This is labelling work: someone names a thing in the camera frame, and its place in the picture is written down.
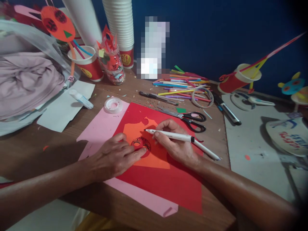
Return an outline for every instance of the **tape roll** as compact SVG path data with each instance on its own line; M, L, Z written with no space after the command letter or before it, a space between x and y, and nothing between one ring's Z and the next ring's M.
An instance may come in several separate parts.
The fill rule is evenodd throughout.
M123 104L122 104L122 101L119 98L112 97L112 98L106 100L104 107L105 107L105 110L108 113L116 114L116 113L119 113L120 111L122 111Z

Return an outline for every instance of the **black scissors handle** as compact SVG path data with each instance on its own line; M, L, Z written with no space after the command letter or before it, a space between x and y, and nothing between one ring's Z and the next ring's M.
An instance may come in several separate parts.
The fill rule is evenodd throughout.
M206 127L203 125L203 124L200 124L200 123L197 123L193 120L190 120L188 118L182 118L182 120L187 124L187 126L192 130L194 131L195 133L202 133L202 132L205 132L206 130ZM194 129L191 125L195 125L197 126L200 130L196 130Z
M197 118L197 117L193 117L192 114L197 114L199 115L201 118ZM190 119L190 120L195 120L198 122L204 122L206 121L206 117L204 114L200 113L200 112L191 112L191 113L184 113L183 114L184 118Z

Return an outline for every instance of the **blue wall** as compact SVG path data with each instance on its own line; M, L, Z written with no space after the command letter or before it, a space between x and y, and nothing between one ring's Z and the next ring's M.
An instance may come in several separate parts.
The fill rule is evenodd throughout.
M101 0L92 0L101 27L107 22ZM281 0L132 0L135 56L141 44L145 16L170 22L170 64L218 81L238 64L254 63L304 31L296 12ZM10 0L31 7L44 0ZM53 0L62 7L61 0ZM308 35L283 49L262 67L256 91L284 97L277 83L287 82L297 71L307 79Z

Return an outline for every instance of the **stack of paper cups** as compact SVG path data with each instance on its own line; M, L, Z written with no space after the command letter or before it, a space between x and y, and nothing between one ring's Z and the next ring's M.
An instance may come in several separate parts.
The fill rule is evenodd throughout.
M134 25L132 0L102 0L109 29L116 35L124 68L134 65Z

